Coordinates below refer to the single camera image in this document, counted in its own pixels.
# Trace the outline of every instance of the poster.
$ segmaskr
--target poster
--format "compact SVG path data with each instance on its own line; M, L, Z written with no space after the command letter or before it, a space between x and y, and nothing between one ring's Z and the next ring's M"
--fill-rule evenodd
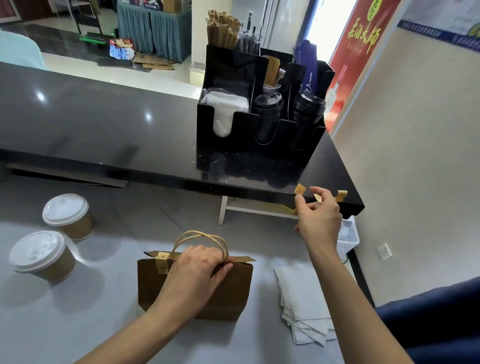
M363 68L383 35L400 0L358 0L333 55L336 72L325 98L325 125L330 131Z
M480 0L413 0L398 26L480 52Z

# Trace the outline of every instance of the teal tablecloth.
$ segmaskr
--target teal tablecloth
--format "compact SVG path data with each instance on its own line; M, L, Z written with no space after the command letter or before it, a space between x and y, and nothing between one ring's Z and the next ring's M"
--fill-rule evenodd
M192 52L192 10L170 14L149 9L155 55L182 62Z
M120 38L131 38L135 50L182 62L192 52L192 10L178 14L117 2Z
M119 37L131 38L137 52L153 54L152 28L148 10L118 1L117 17Z

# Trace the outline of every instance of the red banner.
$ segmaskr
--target red banner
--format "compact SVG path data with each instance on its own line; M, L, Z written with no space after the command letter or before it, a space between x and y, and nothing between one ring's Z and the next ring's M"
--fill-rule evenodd
M399 3L400 0L358 0L330 62L336 74L325 98L325 125L328 131L343 109Z

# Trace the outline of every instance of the forearm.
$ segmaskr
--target forearm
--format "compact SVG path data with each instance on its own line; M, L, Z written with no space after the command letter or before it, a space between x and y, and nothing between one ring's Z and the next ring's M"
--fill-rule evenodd
M148 362L175 336L180 324L149 311L113 335L76 364L141 364Z
M405 350L334 254L310 253L346 364L410 364Z

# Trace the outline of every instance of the electrical outlet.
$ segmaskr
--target electrical outlet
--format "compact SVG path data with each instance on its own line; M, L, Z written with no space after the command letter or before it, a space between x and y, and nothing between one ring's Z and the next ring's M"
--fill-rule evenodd
M390 248L386 243L383 243L380 245L378 248L378 253L380 254L380 258L382 260L385 260L387 258L390 258L392 256L392 252L390 251Z

